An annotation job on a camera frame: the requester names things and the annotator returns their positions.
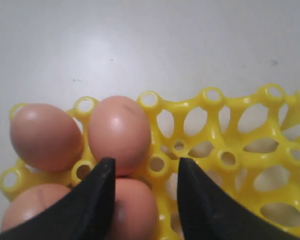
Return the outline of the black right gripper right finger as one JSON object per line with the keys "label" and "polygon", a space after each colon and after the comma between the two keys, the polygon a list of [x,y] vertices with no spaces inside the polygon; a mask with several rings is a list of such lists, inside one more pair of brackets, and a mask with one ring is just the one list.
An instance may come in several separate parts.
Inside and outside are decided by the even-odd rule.
{"label": "black right gripper right finger", "polygon": [[177,204],[186,240],[289,238],[231,198],[190,158],[179,162]]}

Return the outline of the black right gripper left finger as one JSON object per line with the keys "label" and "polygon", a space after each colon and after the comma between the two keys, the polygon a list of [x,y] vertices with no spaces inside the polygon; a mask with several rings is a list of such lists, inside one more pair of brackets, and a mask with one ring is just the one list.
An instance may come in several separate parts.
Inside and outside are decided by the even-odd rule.
{"label": "black right gripper left finger", "polygon": [[115,209],[115,160],[104,157],[66,196],[0,240],[103,240]]}

